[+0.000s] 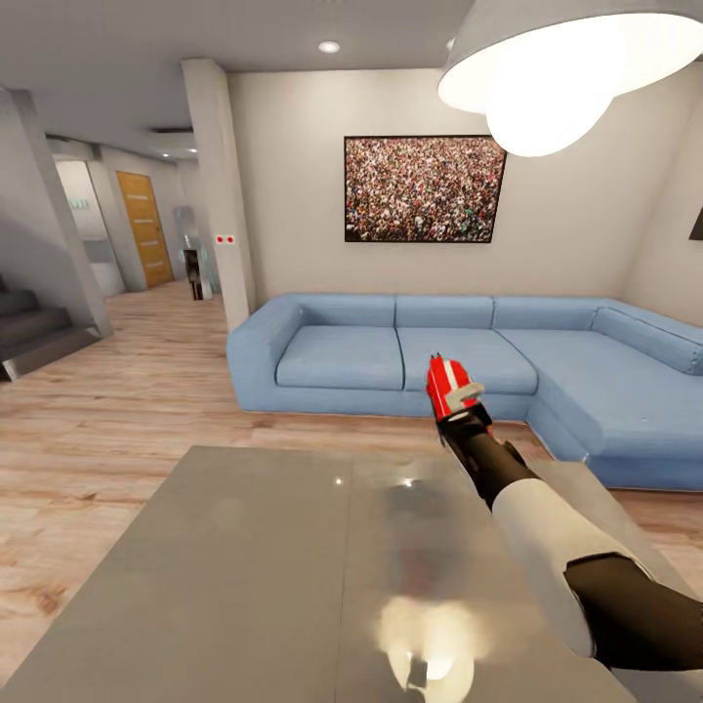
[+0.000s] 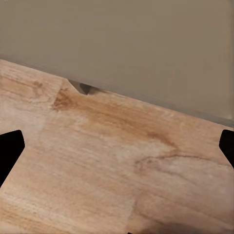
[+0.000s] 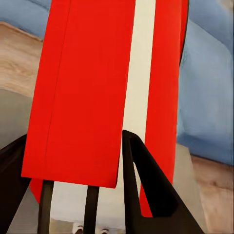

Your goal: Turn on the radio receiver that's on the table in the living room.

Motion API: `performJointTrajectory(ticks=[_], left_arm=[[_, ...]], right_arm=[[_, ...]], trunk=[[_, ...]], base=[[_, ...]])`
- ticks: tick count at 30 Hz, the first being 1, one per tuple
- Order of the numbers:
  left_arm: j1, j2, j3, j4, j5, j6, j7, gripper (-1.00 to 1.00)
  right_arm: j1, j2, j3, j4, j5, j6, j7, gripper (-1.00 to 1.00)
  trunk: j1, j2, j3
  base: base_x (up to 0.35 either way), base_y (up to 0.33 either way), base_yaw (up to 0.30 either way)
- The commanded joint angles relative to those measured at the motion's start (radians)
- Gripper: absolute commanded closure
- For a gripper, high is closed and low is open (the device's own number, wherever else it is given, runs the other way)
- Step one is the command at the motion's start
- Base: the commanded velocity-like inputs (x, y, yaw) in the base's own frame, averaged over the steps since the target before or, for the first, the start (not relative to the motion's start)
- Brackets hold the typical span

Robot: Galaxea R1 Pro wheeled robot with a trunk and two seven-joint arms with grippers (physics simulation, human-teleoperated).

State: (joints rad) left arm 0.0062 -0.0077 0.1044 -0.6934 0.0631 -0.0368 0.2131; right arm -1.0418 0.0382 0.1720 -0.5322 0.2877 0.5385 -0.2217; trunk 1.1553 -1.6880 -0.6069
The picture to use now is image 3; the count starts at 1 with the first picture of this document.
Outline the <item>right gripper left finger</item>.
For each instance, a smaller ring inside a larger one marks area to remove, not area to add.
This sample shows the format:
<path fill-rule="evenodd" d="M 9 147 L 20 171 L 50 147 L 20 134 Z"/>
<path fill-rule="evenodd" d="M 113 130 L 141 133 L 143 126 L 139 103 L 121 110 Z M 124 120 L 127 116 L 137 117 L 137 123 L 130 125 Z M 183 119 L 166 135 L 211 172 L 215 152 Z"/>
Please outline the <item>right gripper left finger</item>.
<path fill-rule="evenodd" d="M 0 234 L 6 234 L 32 178 L 21 177 L 27 134 L 0 150 Z"/>

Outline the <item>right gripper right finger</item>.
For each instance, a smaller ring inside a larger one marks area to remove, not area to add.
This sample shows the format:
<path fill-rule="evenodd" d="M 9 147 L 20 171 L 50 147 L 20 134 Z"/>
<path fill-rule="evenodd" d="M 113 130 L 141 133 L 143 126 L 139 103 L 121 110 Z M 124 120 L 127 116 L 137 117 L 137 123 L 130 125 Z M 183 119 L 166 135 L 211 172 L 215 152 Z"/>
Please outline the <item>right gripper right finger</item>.
<path fill-rule="evenodd" d="M 140 137 L 123 130 L 126 234 L 205 234 Z M 153 217 L 141 214 L 134 163 Z"/>

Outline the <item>radio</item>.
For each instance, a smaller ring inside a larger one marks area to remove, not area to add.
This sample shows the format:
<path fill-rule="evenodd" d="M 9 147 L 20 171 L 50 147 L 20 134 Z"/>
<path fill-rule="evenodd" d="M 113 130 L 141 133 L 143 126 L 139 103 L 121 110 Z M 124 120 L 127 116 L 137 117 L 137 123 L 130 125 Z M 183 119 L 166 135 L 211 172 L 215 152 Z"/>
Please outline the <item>radio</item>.
<path fill-rule="evenodd" d="M 21 177 L 72 234 L 126 228 L 123 130 L 173 186 L 189 0 L 52 0 Z M 153 217 L 134 163 L 141 214 Z"/>

